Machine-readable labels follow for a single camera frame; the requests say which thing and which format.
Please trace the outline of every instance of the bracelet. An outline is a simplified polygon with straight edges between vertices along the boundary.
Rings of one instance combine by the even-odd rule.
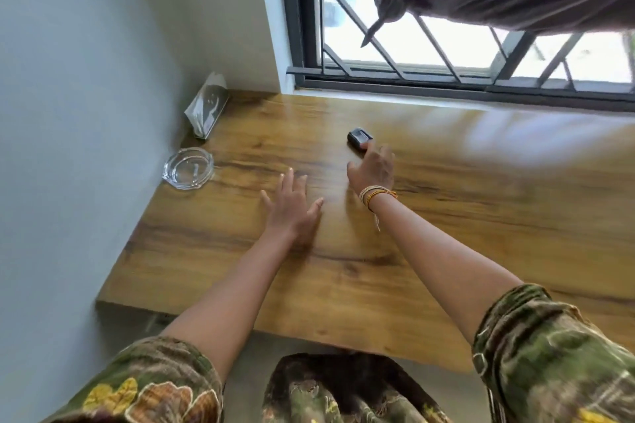
[[[369,186],[364,188],[360,192],[360,201],[362,202],[364,206],[366,206],[366,209],[368,209],[370,212],[372,211],[368,207],[368,205],[370,204],[370,200],[374,198],[377,194],[390,194],[393,198],[395,199],[397,198],[396,192],[391,191],[390,189],[387,189],[383,186]],[[375,226],[377,228],[377,231],[381,232],[381,229],[379,229],[379,218],[377,217],[377,214],[375,214]]]

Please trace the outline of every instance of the hand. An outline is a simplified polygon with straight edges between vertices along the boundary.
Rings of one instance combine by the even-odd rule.
[[[364,160],[359,166],[349,162],[346,166],[346,173],[349,176],[349,183],[359,195],[361,191],[369,186],[383,186],[386,189],[393,188],[393,164],[395,155],[390,146],[384,145],[375,148],[375,141],[371,139],[364,142],[361,147],[366,149]]]
[[[275,189],[275,202],[260,192],[269,216],[265,232],[289,235],[294,242],[309,243],[315,234],[324,198],[307,210],[307,176],[293,178],[293,169],[281,174]]]

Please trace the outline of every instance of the blue-gray wall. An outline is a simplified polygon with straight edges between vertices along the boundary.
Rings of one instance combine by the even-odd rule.
[[[211,68],[179,0],[0,0],[0,412],[35,422],[140,334],[93,300]]]

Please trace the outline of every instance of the window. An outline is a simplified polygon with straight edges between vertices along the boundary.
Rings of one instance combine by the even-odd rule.
[[[284,2],[298,87],[635,109],[635,31],[536,36],[406,14],[361,47],[374,0]]]

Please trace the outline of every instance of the person's left hand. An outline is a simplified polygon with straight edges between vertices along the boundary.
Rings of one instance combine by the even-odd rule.
[[[324,198],[307,208],[307,176],[293,177],[293,169],[281,174],[275,189],[275,201],[260,192],[269,213],[265,232],[289,235],[294,242],[310,243],[320,217]]]

